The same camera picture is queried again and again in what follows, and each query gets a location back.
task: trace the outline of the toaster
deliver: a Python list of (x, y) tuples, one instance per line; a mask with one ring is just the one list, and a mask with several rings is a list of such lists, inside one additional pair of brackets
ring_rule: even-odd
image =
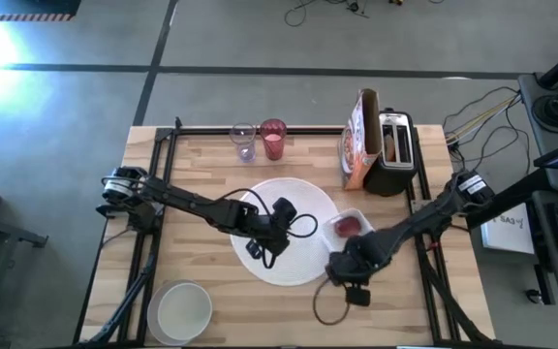
[(417, 147), (411, 116), (402, 111), (380, 112), (382, 152), (363, 180), (363, 188), (381, 196), (397, 195), (417, 173)]

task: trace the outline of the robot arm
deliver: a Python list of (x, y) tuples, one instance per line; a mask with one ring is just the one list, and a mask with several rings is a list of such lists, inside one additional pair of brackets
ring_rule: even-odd
[(493, 196), (494, 192), (475, 172), (456, 173), (435, 201), (411, 217), (394, 227), (349, 238), (342, 252), (330, 254), (326, 274), (335, 286), (356, 285), (347, 295), (348, 302), (368, 305), (369, 291), (360, 290), (360, 286), (367, 285), (372, 274), (390, 263), (404, 241), (422, 234), (440, 235), (454, 214), (480, 209)]
[[(277, 200), (272, 206), (272, 213), (262, 203), (266, 214), (259, 214), (254, 205), (225, 198), (235, 192), (210, 200), (148, 176), (141, 168), (117, 168), (104, 180), (107, 182), (103, 197), (111, 206), (128, 212), (130, 223), (137, 230), (151, 231), (156, 228), (154, 218), (160, 206), (169, 206), (203, 218), (219, 232), (250, 238), (253, 242), (247, 248), (255, 259), (265, 258), (267, 251), (271, 261), (274, 261), (290, 244), (289, 229), (296, 217), (296, 209), (287, 199)], [(272, 268), (272, 264), (264, 262), (267, 268)]]

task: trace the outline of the wooden table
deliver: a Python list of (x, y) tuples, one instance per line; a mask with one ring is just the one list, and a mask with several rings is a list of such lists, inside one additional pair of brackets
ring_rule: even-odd
[[(430, 190), (436, 196), (452, 172), (445, 137), (438, 125), (417, 128)], [(122, 165), (147, 168), (154, 135), (154, 127), (133, 127)], [(276, 162), (264, 157), (264, 146), (258, 141), (257, 159), (252, 164), (243, 164), (237, 159), (227, 136), (179, 136), (171, 184), (215, 198), (234, 188), (252, 187), (272, 177), (293, 176), (322, 188), (340, 211), (349, 207), (360, 209), (375, 228), (389, 227), (404, 219), (409, 214), (405, 195), (382, 198), (363, 191), (341, 189), (337, 141), (338, 136), (287, 136), (284, 156)], [(417, 179), (415, 187), (420, 197)], [(125, 219), (110, 221), (105, 238), (121, 231), (125, 224)], [(125, 235), (103, 249), (81, 339), (95, 334), (121, 302), (134, 240), (133, 234)], [(466, 232), (450, 229), (443, 235), (443, 246), (454, 296), (480, 330), (493, 337), (470, 237)], [(176, 279), (200, 283), (210, 294), (214, 306), (210, 325), (190, 345), (432, 343), (417, 253), (411, 240), (402, 245), (388, 267), (371, 278), (371, 305), (367, 308), (353, 306), (348, 318), (334, 327), (321, 325), (312, 313), (313, 293), (322, 277), (296, 287), (278, 287), (260, 281), (241, 265), (229, 236), (218, 233), (195, 216), (169, 208), (154, 290)], [(134, 308), (130, 337), (137, 328), (139, 302)], [(319, 299), (321, 315), (332, 319), (343, 307), (343, 289), (326, 287)], [(445, 335), (448, 331), (440, 300), (437, 308)], [(160, 343), (148, 332), (145, 344)]]

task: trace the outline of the concrete floor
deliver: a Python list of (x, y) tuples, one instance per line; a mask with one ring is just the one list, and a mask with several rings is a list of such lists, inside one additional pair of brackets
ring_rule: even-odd
[[(0, 71), (0, 218), (50, 235), (46, 249), (18, 252), (0, 294), (0, 328), (14, 348), (67, 345), (73, 338), (105, 224), (94, 211), (102, 201), (100, 177), (121, 160), (146, 82), (147, 73), (83, 72), (114, 69), (84, 65), (147, 68), (169, 1), (84, 0), (71, 22), (0, 23), (0, 64), (29, 64), (26, 71)], [(376, 88), (383, 107), (407, 111), (416, 123), (437, 124), (486, 91), (517, 84), (425, 79), (423, 71), (533, 72), (558, 60), (558, 1), (447, 0), (436, 6), (407, 0), (403, 7), (370, 1), (369, 19), (319, 1), (302, 26), (291, 28), (283, 15), (294, 3), (180, 0), (159, 61), (403, 70), (413, 78), (159, 74), (143, 124), (171, 125), (175, 116), (189, 125), (269, 117), (343, 124), (361, 87)], [(71, 70), (62, 65), (81, 72), (62, 72)], [(450, 126), (509, 95), (488, 97)], [(521, 106), (510, 115), (516, 127), (530, 131)], [(478, 157), (488, 131), (503, 120), (463, 147), (465, 156)], [(487, 149), (511, 138), (501, 132)], [(531, 149), (538, 156), (533, 139)], [(480, 172), (500, 191), (523, 176), (524, 151), (516, 143), (483, 161)], [(509, 162), (514, 165), (505, 174), (495, 171)], [(476, 232), (473, 239), (497, 337), (558, 348), (558, 303), (535, 306), (521, 294), (536, 286), (531, 265), (484, 251)]]

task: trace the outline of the clear glass cup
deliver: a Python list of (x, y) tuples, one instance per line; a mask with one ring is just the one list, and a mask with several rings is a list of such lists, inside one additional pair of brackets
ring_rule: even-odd
[(256, 128), (248, 123), (238, 123), (230, 130), (230, 139), (236, 145), (240, 161), (252, 162), (256, 158)]
[(279, 160), (283, 156), (286, 134), (288, 127), (279, 119), (268, 119), (260, 125), (263, 148), (269, 160)]

